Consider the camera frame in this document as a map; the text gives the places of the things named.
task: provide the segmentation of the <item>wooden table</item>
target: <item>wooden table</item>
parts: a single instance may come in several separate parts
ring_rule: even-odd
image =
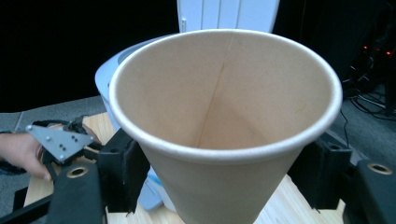
[[[115,133],[107,113],[87,117],[84,123],[93,129],[99,139],[105,144]],[[25,205],[33,203],[53,192],[53,185],[43,180],[31,178],[27,191]],[[276,191],[262,209],[255,224],[261,223],[343,223],[342,214],[345,204],[340,201],[337,210],[311,209],[304,196],[286,175]],[[147,212],[140,205],[134,214],[107,213],[108,223],[142,223],[163,224],[184,223],[177,213],[164,206]]]

